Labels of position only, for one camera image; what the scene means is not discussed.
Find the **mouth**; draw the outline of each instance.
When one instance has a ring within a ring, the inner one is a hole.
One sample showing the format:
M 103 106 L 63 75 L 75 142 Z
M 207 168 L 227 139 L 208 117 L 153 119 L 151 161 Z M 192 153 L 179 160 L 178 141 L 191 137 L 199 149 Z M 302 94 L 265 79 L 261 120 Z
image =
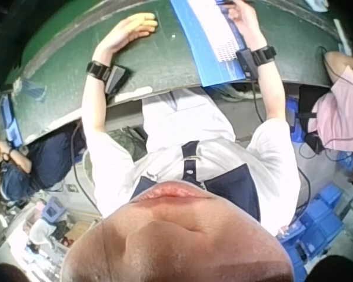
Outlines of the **mouth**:
M 148 189 L 136 198 L 131 203 L 142 201 L 155 200 L 160 198 L 195 198 L 195 199 L 210 199 L 202 189 L 191 186 L 190 184 L 181 182 L 164 182 L 155 185 Z

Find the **hand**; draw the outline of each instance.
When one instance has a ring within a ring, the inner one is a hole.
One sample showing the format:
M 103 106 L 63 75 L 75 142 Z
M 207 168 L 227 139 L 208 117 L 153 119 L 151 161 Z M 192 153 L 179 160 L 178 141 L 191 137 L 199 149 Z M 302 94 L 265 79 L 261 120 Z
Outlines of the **hand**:
M 149 36 L 157 25 L 152 13 L 135 14 L 124 19 L 98 45 L 93 60 L 109 65 L 114 53 L 137 38 Z
M 0 140 L 0 154 L 9 154 L 10 149 L 6 141 Z
M 234 5 L 225 5 L 229 10 L 229 18 L 243 35 L 247 46 L 255 51 L 267 45 L 260 31 L 259 21 L 255 9 L 243 0 L 234 0 Z

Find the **work table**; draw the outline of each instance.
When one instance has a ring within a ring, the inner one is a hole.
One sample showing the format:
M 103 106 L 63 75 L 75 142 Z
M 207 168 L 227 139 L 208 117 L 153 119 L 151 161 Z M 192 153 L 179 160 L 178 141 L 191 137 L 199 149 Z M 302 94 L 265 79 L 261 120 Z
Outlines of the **work table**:
M 257 2 L 255 8 L 268 43 L 278 53 L 282 80 L 329 86 L 319 46 L 337 50 L 337 39 L 274 5 Z M 154 13 L 159 26 L 155 34 L 130 44 L 114 58 L 133 75 L 109 106 L 200 85 L 188 42 L 168 0 L 104 3 L 70 24 L 26 65 L 22 77 L 46 86 L 46 97 L 43 103 L 23 93 L 13 98 L 25 143 L 81 117 L 85 71 L 95 47 L 120 20 L 137 12 Z

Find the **electronic device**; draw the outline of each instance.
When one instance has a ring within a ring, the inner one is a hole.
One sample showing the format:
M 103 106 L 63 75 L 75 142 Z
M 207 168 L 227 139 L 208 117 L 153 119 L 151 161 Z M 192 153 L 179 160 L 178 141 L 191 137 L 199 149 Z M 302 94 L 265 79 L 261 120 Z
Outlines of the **electronic device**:
M 266 46 L 251 52 L 245 48 L 236 52 L 239 64 L 247 79 L 257 80 L 259 78 L 258 67 L 273 62 L 277 55 L 275 48 Z
M 123 66 L 114 65 L 110 68 L 97 61 L 90 62 L 86 72 L 104 82 L 106 101 L 111 100 L 131 76 L 131 71 Z

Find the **black wristband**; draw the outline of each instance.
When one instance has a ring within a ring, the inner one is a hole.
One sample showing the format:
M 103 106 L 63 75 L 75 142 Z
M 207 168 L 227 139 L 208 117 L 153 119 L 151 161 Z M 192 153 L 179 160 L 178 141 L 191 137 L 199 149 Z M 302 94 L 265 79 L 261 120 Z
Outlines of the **black wristband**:
M 266 63 L 273 62 L 277 53 L 275 48 L 267 45 L 266 47 L 253 51 L 252 55 L 254 57 L 255 64 L 257 66 L 261 66 Z
M 86 72 L 88 75 L 97 78 L 106 84 L 111 74 L 111 68 L 100 62 L 92 61 L 88 64 Z

